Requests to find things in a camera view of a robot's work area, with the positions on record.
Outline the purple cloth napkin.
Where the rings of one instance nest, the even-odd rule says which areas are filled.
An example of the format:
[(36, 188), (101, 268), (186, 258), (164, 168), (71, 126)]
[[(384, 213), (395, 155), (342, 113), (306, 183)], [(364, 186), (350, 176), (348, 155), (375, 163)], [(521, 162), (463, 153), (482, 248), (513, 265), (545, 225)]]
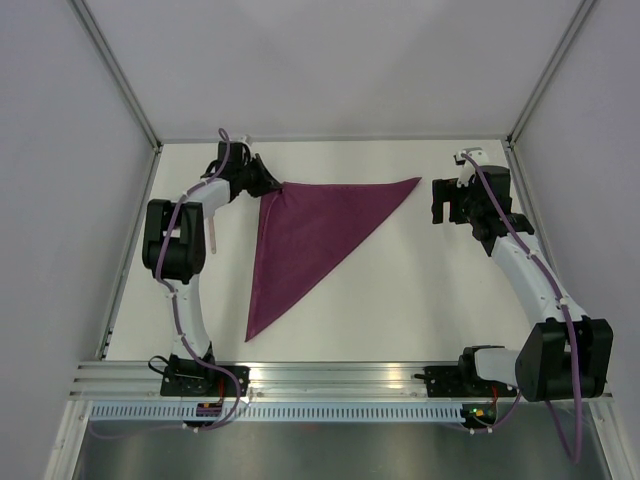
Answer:
[(301, 184), (260, 202), (245, 340), (288, 312), (381, 226), (419, 185)]

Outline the pink plastic knife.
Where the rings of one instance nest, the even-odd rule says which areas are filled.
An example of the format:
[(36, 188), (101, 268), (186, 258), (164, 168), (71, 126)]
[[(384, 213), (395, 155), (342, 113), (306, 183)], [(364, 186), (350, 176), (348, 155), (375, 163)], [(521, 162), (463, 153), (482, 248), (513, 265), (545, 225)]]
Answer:
[(217, 253), (216, 233), (215, 233), (215, 214), (208, 218), (208, 231), (211, 254)]

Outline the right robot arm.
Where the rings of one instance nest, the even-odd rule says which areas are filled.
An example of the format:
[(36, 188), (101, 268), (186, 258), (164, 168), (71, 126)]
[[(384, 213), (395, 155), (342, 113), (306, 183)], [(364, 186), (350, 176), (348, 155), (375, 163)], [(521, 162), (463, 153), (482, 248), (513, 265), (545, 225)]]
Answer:
[(478, 395), (492, 381), (517, 388), (530, 402), (597, 398), (604, 393), (613, 330), (593, 319), (561, 286), (540, 251), (535, 230), (512, 210), (506, 167), (480, 165), (469, 155), (456, 178), (432, 183), (432, 221), (468, 224), (502, 270), (533, 328), (523, 347), (466, 349), (456, 371), (459, 388)]

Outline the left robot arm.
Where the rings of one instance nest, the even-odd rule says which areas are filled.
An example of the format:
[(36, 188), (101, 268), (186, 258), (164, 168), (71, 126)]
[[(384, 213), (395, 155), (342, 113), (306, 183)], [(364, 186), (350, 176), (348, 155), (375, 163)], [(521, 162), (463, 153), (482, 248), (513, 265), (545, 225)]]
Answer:
[(164, 383), (182, 383), (198, 396), (209, 395), (218, 384), (200, 299), (199, 276), (207, 256), (205, 221), (243, 192), (261, 198), (281, 190), (248, 138), (223, 138), (217, 158), (195, 185), (175, 201), (148, 202), (142, 262), (167, 290), (176, 333), (165, 361)]

